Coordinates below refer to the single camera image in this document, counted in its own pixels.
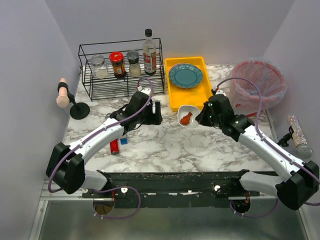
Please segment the small white square dish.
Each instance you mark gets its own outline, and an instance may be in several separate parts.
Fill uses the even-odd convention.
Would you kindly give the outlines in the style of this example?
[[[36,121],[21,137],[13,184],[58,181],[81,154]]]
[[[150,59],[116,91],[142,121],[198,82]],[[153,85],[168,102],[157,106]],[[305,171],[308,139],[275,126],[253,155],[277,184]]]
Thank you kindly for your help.
[[[180,126],[196,128],[199,126],[196,117],[200,114],[199,109],[193,105],[182,105],[177,112],[177,120]]]

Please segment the teal glass plate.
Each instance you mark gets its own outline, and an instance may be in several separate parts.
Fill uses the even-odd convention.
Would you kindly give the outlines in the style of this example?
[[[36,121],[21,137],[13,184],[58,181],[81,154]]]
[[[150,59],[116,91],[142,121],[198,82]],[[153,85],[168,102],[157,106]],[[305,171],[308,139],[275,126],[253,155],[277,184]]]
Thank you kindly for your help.
[[[170,68],[168,77],[174,86],[191,89],[202,82],[203,72],[190,63],[179,63]]]

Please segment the grey cap salt grinder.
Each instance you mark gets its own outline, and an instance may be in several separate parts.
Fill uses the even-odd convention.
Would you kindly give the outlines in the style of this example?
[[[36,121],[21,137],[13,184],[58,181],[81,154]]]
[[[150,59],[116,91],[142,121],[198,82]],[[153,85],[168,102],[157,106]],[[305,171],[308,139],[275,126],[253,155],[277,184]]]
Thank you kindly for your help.
[[[139,77],[141,75],[139,56],[140,55],[137,50],[130,50],[126,53],[126,58],[129,63],[129,74],[131,77]]]

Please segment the red lid sauce jar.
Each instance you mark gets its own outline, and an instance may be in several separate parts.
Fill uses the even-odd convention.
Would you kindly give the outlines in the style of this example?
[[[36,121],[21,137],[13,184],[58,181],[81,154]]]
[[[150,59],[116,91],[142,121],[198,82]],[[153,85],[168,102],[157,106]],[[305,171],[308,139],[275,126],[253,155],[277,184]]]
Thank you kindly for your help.
[[[112,52],[109,55],[109,61],[111,62],[114,76],[117,79],[123,79],[126,76],[123,54],[119,51]]]

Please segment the clear glass salt jar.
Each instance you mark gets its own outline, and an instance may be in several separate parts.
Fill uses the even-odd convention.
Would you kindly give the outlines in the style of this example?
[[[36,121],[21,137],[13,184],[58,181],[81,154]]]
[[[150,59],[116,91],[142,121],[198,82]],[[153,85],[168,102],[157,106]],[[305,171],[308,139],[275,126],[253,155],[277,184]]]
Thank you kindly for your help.
[[[107,61],[103,55],[94,55],[90,59],[90,67],[95,78],[105,79],[109,75]]]

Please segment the dark sauce glass bottle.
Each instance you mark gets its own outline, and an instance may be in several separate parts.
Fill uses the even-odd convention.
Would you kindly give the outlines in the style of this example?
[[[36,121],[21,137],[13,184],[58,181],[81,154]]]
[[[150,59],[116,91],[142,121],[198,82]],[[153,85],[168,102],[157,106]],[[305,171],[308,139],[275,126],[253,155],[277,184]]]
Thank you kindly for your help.
[[[146,37],[142,45],[144,71],[147,75],[152,76],[157,71],[156,45],[152,39],[152,30],[147,28],[144,33]]]

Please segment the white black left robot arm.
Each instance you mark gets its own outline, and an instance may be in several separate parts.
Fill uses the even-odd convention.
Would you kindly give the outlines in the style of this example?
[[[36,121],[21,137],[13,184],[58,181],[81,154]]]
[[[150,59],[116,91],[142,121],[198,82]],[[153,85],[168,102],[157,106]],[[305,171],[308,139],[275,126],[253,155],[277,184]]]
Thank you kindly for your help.
[[[144,91],[137,91],[128,104],[110,114],[93,132],[65,145],[58,143],[52,151],[45,174],[59,190],[73,194],[81,188],[100,191],[108,177],[99,170],[87,170],[85,165],[101,149],[120,139],[140,125],[160,125],[161,104],[152,101]]]

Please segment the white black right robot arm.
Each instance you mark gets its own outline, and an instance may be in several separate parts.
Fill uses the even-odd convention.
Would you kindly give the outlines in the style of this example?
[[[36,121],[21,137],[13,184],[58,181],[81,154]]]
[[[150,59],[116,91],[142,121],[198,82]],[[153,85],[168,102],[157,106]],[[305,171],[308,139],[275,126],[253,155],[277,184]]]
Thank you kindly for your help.
[[[239,178],[246,191],[277,197],[291,210],[298,210],[319,190],[319,166],[297,158],[260,132],[258,125],[243,114],[236,115],[223,94],[211,96],[195,118],[206,127],[215,127],[253,151],[275,172],[275,176],[247,171]]]

